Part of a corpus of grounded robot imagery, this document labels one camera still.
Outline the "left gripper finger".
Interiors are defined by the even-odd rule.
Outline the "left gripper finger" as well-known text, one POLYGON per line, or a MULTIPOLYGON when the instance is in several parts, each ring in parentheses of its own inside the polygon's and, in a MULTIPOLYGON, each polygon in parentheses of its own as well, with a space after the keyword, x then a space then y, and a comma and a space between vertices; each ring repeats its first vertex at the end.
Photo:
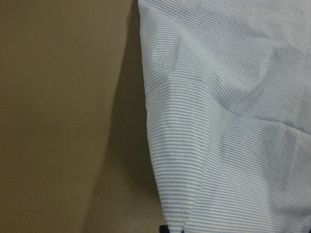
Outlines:
POLYGON ((159 226, 159 233, 170 233, 168 225, 161 225, 161 226, 159 226))

